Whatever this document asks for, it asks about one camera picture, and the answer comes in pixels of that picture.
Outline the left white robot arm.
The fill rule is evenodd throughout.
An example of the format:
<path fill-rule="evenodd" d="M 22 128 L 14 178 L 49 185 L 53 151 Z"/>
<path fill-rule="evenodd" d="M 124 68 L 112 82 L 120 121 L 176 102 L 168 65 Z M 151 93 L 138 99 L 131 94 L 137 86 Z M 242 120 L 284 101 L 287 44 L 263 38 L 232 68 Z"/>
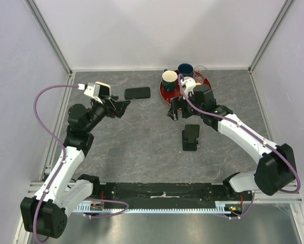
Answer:
<path fill-rule="evenodd" d="M 24 228 L 34 234 L 37 242 L 41 242 L 40 235 L 59 238 L 76 207 L 84 199 L 95 200 L 101 194 L 95 176 L 83 175 L 70 189 L 67 186 L 92 146 L 93 128 L 105 117 L 121 118 L 130 101 L 105 96 L 100 102 L 91 99 L 90 104 L 89 108 L 82 104 L 69 108 L 67 135 L 57 163 L 34 196 L 25 197 L 20 204 Z"/>

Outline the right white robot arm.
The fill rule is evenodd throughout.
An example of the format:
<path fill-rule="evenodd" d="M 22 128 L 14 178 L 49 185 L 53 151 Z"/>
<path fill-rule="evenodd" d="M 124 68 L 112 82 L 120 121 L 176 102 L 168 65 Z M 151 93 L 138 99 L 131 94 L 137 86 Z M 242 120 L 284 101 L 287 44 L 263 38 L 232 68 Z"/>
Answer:
<path fill-rule="evenodd" d="M 294 152 L 291 146 L 278 145 L 253 131 L 234 112 L 217 104 L 208 85 L 179 85 L 181 95 L 172 98 L 168 116 L 178 120 L 178 111 L 183 118 L 198 116 L 215 131 L 227 136 L 247 152 L 257 163 L 255 171 L 238 172 L 225 179 L 222 194 L 234 200 L 244 191 L 260 190 L 268 196 L 278 191 L 288 193 L 285 187 L 296 181 L 293 193 L 300 190 Z"/>

